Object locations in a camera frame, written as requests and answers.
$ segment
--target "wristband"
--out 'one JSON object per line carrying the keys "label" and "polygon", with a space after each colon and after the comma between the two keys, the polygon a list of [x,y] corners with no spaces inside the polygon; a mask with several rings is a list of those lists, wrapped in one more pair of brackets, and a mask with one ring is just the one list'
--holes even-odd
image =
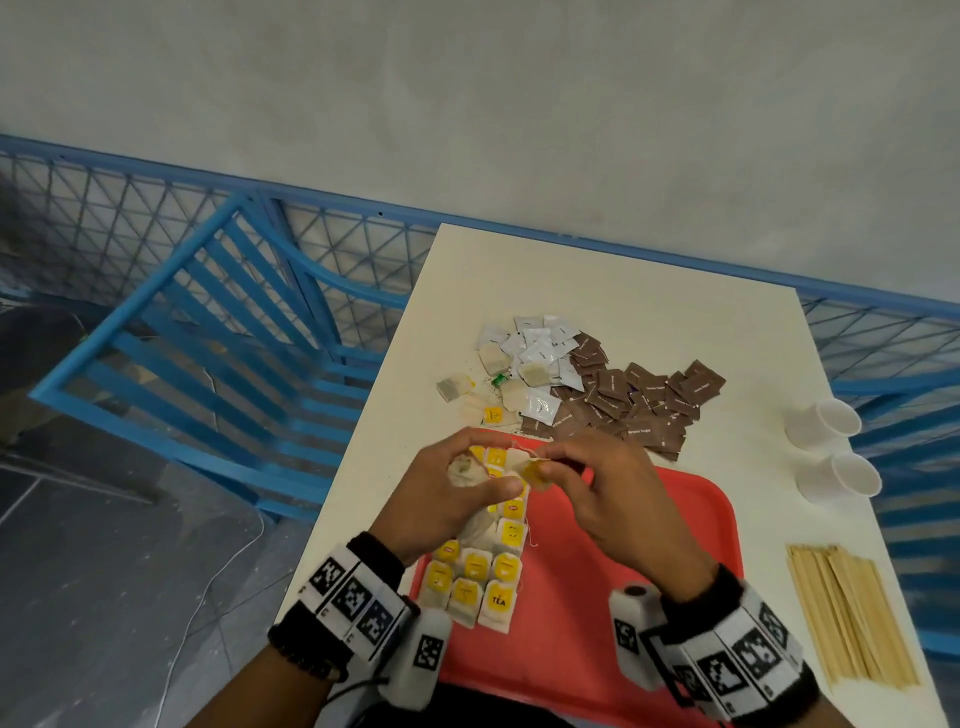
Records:
{"label": "wristband", "polygon": [[416,607],[396,593],[403,564],[366,531],[337,546],[270,628],[270,644],[314,677],[343,682],[354,656],[368,663],[388,650]]}
{"label": "wristband", "polygon": [[820,691],[797,640],[726,567],[701,595],[682,603],[663,597],[661,606],[667,624],[651,645],[708,717],[779,728],[817,701]]}

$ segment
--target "blue chair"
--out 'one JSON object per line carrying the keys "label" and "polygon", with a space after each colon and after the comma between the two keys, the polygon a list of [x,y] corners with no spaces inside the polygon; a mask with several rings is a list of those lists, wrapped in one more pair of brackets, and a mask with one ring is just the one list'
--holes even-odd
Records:
{"label": "blue chair", "polygon": [[[885,533],[891,557],[933,566],[900,573],[899,579],[913,597],[910,611],[924,652],[941,660],[960,659],[960,536],[950,523],[960,521],[960,500],[948,497],[960,488],[960,467],[954,464],[960,455],[960,434],[955,434],[960,404],[913,417],[896,415],[909,402],[958,385],[960,368],[831,383],[837,397],[868,398],[857,407],[867,428],[851,438],[851,445],[883,476],[883,491],[875,498],[880,525],[904,527],[896,539]],[[881,417],[891,422],[869,427]]]}
{"label": "blue chair", "polygon": [[262,198],[228,198],[31,397],[314,521],[384,356],[342,344],[318,284],[389,308],[409,297],[332,273],[283,222]]}

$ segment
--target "red tray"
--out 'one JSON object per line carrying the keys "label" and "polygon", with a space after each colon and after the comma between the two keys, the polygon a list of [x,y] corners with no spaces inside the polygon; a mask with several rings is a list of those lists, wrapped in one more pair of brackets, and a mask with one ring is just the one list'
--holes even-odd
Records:
{"label": "red tray", "polygon": [[[515,440],[525,449],[542,445]],[[658,471],[697,541],[742,577],[727,497],[699,475]],[[645,580],[601,553],[573,520],[559,488],[531,493],[527,520],[530,541],[521,557],[510,634],[454,623],[440,679],[608,725],[715,728],[698,711],[677,706],[666,689],[646,692],[620,674],[607,598],[613,589]],[[427,556],[418,564],[413,598],[429,561]]]}

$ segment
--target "hand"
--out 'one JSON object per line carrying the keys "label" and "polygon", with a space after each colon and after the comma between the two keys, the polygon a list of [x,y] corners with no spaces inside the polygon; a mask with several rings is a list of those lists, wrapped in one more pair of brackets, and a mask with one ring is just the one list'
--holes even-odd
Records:
{"label": "hand", "polygon": [[447,466],[471,445],[508,448],[512,442],[505,432],[464,427],[422,449],[376,517],[370,533],[408,567],[424,553],[456,538],[470,516],[481,508],[521,496],[523,481],[513,476],[498,477],[472,488],[457,488],[446,475]]}
{"label": "hand", "polygon": [[590,488],[562,463],[540,465],[570,499],[580,527],[615,562],[639,571],[676,601],[699,595],[713,582],[716,562],[693,538],[646,450],[588,429],[544,445],[537,456],[593,469]]}

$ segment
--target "white wall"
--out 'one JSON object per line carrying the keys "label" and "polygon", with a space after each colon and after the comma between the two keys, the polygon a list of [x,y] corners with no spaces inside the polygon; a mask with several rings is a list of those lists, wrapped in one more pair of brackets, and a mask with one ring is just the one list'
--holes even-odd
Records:
{"label": "white wall", "polygon": [[960,302],[956,0],[4,0],[0,131]]}

